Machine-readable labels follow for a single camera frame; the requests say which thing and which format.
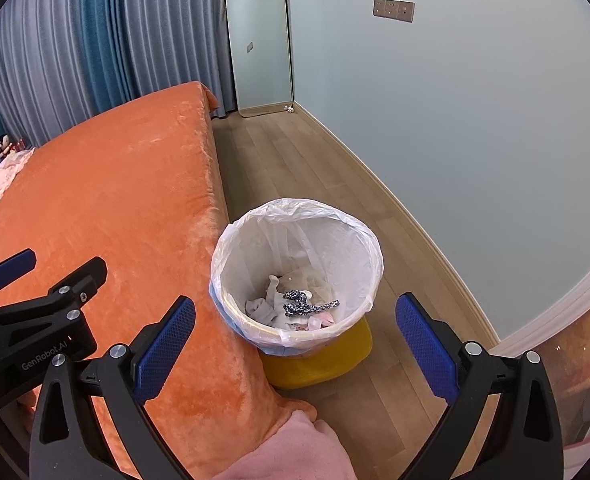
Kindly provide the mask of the cream organza gift bag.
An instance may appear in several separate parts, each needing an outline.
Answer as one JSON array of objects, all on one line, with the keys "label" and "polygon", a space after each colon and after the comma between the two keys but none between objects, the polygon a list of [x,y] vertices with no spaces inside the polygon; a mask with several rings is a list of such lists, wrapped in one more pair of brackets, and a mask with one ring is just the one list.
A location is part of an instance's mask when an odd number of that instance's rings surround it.
[{"label": "cream organza gift bag", "polygon": [[335,299],[324,274],[311,266],[291,271],[279,278],[278,291],[284,294],[289,290],[308,290],[311,304],[328,304]]}]

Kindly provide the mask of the pink mesh ribbon strip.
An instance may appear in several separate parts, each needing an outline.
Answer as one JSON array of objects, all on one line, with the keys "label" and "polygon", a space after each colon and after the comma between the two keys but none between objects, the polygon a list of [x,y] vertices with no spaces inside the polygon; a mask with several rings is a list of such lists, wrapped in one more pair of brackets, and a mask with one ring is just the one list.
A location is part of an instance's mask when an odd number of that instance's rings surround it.
[{"label": "pink mesh ribbon strip", "polygon": [[321,311],[313,315],[297,318],[291,326],[294,330],[322,330],[335,324],[335,319],[330,311]]}]

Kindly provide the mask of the yellow trash bin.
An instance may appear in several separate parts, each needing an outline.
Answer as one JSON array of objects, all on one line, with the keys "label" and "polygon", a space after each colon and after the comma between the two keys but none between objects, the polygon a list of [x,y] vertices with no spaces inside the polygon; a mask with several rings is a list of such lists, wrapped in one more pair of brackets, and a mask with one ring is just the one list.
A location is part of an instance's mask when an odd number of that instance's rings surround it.
[{"label": "yellow trash bin", "polygon": [[366,318],[335,341],[302,356],[268,356],[260,352],[268,382],[275,388],[295,390],[328,382],[351,372],[373,348]]}]

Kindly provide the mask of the plush toy on nightstand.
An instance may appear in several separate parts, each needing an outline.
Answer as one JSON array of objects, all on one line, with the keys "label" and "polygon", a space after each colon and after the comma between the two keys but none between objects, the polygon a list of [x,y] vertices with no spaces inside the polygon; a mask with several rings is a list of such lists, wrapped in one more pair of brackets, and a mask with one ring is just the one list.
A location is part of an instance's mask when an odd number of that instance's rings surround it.
[{"label": "plush toy on nightstand", "polygon": [[0,136],[0,159],[4,159],[12,153],[21,152],[26,147],[24,139],[13,140],[10,136],[4,134],[4,136]]}]

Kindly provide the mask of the orange plush bed cover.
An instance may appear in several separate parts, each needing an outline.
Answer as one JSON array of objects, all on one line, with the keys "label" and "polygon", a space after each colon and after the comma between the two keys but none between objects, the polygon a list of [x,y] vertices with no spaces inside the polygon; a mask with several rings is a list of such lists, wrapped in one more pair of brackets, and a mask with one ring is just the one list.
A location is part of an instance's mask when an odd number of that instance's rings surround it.
[{"label": "orange plush bed cover", "polygon": [[36,268],[0,304],[46,292],[92,257],[107,281],[83,312],[100,351],[132,341],[179,296],[193,333],[146,412],[197,479],[220,474],[308,403],[279,396],[258,351],[210,299],[211,255],[228,222],[210,113],[198,82],[97,115],[37,148],[0,199],[0,260],[30,248]]}]

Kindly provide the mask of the pink sleeve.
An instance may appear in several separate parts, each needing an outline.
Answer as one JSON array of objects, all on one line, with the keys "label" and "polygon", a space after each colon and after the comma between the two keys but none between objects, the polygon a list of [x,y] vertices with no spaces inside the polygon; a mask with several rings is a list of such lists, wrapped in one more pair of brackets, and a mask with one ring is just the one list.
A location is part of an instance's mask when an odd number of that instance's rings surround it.
[{"label": "pink sleeve", "polygon": [[356,479],[350,458],[335,431],[324,421],[312,422],[303,411],[266,442],[215,479]]}]

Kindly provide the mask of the grey blue curtain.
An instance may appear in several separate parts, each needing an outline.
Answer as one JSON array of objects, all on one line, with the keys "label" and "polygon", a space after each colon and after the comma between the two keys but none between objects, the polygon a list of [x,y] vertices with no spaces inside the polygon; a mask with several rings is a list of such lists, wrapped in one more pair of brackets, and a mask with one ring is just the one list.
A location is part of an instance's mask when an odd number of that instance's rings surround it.
[{"label": "grey blue curtain", "polygon": [[225,0],[6,0],[0,119],[37,148],[114,107],[197,81],[235,110]]}]

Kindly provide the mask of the white cotton glove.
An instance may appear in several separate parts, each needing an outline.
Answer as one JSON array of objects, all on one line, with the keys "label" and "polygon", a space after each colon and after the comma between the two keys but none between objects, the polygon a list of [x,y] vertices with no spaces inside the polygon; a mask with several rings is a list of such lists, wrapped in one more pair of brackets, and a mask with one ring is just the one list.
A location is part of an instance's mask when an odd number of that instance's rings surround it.
[{"label": "white cotton glove", "polygon": [[284,295],[278,291],[279,278],[269,276],[269,285],[263,298],[247,300],[245,302],[246,315],[257,323],[278,328],[287,329],[287,318],[283,306]]}]

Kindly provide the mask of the white bin liner bag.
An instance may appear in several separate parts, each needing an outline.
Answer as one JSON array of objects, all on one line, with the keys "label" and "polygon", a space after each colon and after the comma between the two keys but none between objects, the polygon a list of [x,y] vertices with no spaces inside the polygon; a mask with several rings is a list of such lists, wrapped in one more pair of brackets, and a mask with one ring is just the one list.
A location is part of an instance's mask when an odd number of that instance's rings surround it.
[{"label": "white bin liner bag", "polygon": [[225,228],[209,293],[225,323],[263,353],[301,356],[372,309],[383,271],[365,223],[316,200],[281,198]]}]

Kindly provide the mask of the gold framed floor mirror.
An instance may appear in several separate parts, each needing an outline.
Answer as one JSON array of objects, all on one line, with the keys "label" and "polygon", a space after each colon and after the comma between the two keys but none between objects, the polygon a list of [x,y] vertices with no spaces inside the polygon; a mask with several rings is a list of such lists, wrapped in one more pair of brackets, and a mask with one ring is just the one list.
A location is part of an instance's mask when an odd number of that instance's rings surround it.
[{"label": "gold framed floor mirror", "polygon": [[237,110],[244,118],[293,104],[286,0],[225,0]]}]

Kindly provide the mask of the bronze wall switch panel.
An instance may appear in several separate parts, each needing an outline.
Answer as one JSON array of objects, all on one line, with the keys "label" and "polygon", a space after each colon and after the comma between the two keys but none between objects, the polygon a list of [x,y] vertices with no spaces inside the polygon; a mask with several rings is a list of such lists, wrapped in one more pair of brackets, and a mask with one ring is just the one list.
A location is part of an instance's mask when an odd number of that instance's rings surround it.
[{"label": "bronze wall switch panel", "polygon": [[414,18],[415,3],[402,0],[374,0],[373,15],[377,18],[389,18],[390,20],[412,23]]}]

